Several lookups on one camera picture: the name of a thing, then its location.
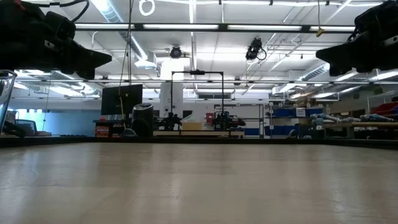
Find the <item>cable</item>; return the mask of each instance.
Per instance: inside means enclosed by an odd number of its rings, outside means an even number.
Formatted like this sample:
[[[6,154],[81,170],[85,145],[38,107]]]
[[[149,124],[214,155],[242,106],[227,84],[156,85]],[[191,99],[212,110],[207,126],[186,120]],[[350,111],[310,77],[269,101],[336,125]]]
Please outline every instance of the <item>cable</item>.
[[[323,32],[325,30],[323,30],[321,28],[321,5],[320,5],[320,0],[318,0],[318,31],[317,31],[317,37],[320,37]]]
[[[131,14],[132,14],[132,6],[134,4],[134,0],[129,1],[129,24],[131,24]],[[129,84],[131,84],[131,48],[127,49],[130,46],[131,43],[131,26],[129,26],[127,30],[127,35],[129,36],[129,41],[126,42],[126,48],[124,49],[124,57],[123,57],[123,63],[122,63],[122,72],[120,74],[120,82],[119,82],[119,99],[120,99],[120,108],[121,108],[121,113],[122,113],[122,119],[124,119],[124,110],[123,110],[123,100],[121,96],[121,86],[122,86],[122,79],[123,79],[123,71],[124,71],[124,63],[126,62],[126,56],[129,57],[127,61],[127,75],[129,76]]]
[[[39,3],[32,3],[32,4],[35,6],[39,6],[39,7],[50,7],[50,6],[68,7],[68,6],[76,5],[81,2],[86,2],[86,6],[74,19],[71,20],[71,22],[76,22],[87,11],[88,6],[90,6],[90,0],[74,0],[72,2],[68,2],[68,3],[64,3],[64,4],[61,4],[60,2],[50,2],[49,4],[39,4]]]
[[[45,102],[45,111],[44,111],[44,117],[43,117],[43,128],[42,128],[42,131],[44,131],[45,117],[47,116],[47,108],[48,108],[48,105],[49,105],[50,86],[51,86],[51,81],[49,82],[49,90],[47,92],[47,99],[46,99],[46,102]]]

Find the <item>ceiling light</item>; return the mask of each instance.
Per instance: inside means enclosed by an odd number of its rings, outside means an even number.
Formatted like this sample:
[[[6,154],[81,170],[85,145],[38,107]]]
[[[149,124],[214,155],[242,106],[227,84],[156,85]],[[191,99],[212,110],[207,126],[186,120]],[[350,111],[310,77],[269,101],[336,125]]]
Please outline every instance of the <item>ceiling light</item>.
[[[351,73],[349,73],[347,75],[343,75],[342,77],[337,78],[335,81],[343,81],[343,80],[346,80],[347,78],[353,77],[356,74],[358,74],[358,73],[357,72],[351,72]]]
[[[384,72],[384,73],[380,73],[379,75],[372,77],[369,79],[369,81],[378,81],[378,80],[383,80],[386,78],[391,78],[398,75],[398,71],[392,71],[392,72]]]
[[[359,86],[354,86],[354,87],[345,89],[345,90],[343,90],[343,91],[340,91],[340,93],[347,93],[347,92],[352,91],[352,90],[355,90],[355,89],[357,89],[357,88],[359,88]]]
[[[298,31],[302,26],[228,25],[229,30],[284,30]]]
[[[82,24],[82,23],[76,23],[76,30],[86,30],[86,29],[91,29],[91,30],[98,30],[98,29],[114,29],[114,30],[128,30],[129,24]]]
[[[298,98],[298,97],[300,97],[300,96],[301,96],[300,93],[294,94],[294,95],[292,96],[292,99],[296,99],[296,98]]]
[[[324,31],[354,31],[355,26],[321,26]],[[310,31],[317,31],[317,26],[311,26]]]
[[[144,24],[144,29],[218,29],[213,24]]]
[[[59,87],[59,86],[51,86],[50,90],[52,90],[56,93],[62,94],[62,95],[67,95],[67,96],[83,96],[81,93],[70,90],[68,88]]]
[[[331,96],[333,94],[335,94],[335,93],[320,93],[320,94],[313,96],[313,98],[323,98],[323,97]]]
[[[27,90],[28,89],[26,86],[24,86],[24,85],[22,85],[22,84],[20,84],[18,82],[14,83],[14,87],[20,88],[20,89],[23,89],[23,90]]]

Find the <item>window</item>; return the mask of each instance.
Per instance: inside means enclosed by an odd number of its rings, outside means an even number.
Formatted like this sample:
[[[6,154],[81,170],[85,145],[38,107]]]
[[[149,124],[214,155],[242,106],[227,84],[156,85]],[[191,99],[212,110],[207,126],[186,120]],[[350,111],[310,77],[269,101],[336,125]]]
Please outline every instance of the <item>window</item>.
[[[198,99],[221,99],[223,95],[221,93],[199,93]],[[224,99],[231,99],[230,93],[224,93]]]

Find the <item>blue bin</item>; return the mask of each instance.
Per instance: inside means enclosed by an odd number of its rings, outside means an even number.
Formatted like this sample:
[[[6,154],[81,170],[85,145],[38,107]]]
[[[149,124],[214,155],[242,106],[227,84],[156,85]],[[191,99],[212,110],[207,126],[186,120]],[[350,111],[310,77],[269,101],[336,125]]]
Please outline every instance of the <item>blue bin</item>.
[[[306,109],[305,115],[307,117],[311,116],[311,114],[320,114],[323,113],[323,109],[319,108],[319,109]]]
[[[275,109],[273,116],[275,117],[293,116],[293,111],[290,109]]]

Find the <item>wall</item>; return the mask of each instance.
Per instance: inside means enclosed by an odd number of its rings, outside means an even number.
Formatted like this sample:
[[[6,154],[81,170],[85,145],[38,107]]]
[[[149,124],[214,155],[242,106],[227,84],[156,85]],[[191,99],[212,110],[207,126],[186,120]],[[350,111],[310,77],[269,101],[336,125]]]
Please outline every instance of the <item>wall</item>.
[[[38,131],[94,136],[95,123],[93,120],[99,119],[100,116],[100,110],[55,110],[46,115],[45,113],[21,113],[19,119],[34,120]]]

